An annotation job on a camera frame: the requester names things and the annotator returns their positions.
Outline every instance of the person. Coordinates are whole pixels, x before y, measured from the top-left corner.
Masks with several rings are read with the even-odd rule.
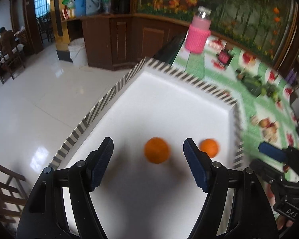
[[[11,53],[12,49],[17,46],[12,30],[0,28],[0,51],[3,55]]]

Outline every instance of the screw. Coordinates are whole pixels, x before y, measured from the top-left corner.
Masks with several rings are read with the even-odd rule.
[[[51,171],[52,171],[52,168],[51,168],[50,166],[45,167],[45,168],[43,169],[43,172],[44,172],[44,173],[49,173],[49,172],[51,172]]]
[[[77,167],[83,167],[85,165],[85,161],[84,160],[80,160],[77,162]]]
[[[220,162],[212,162],[212,165],[216,168],[219,168],[222,166],[222,164]]]
[[[248,174],[253,174],[254,173],[254,171],[253,171],[253,169],[251,169],[251,168],[246,168],[246,173],[248,173]]]

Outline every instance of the orange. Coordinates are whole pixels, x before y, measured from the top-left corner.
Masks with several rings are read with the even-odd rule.
[[[153,137],[145,144],[144,154],[149,162],[160,164],[166,161],[171,153],[170,148],[164,139]]]
[[[199,145],[199,150],[208,154],[210,158],[214,158],[219,152],[219,145],[215,139],[205,139]]]

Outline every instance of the white bucket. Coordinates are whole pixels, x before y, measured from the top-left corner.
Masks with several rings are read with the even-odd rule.
[[[69,43],[70,58],[77,67],[88,65],[84,38],[78,38]]]

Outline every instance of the black and white striped border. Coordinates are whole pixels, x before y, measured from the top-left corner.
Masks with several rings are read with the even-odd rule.
[[[77,125],[77,127],[72,131],[63,145],[60,147],[58,152],[53,157],[49,166],[57,169],[66,157],[70,149],[74,146],[75,142],[84,133],[88,126],[93,122],[93,120],[100,114],[104,107],[111,101],[114,96],[122,89],[122,87],[127,84],[144,66],[150,67],[157,71],[163,72],[170,76],[177,78],[178,80],[184,81],[193,85],[194,87],[205,91],[206,93],[215,96],[219,100],[223,101],[228,105],[236,104],[236,100],[225,90],[218,88],[216,85],[204,82],[198,77],[193,76],[185,72],[182,69],[173,68],[170,64],[164,63],[153,58],[145,57],[142,59],[134,68],[132,68],[126,75],[124,75],[108,92],[104,95],[97,104],[86,114],[85,118]],[[237,152],[234,159],[234,168],[236,170],[241,170],[243,168],[243,142],[241,140],[241,127],[240,118],[237,105],[234,105],[234,115],[235,115],[235,146],[237,147]]]

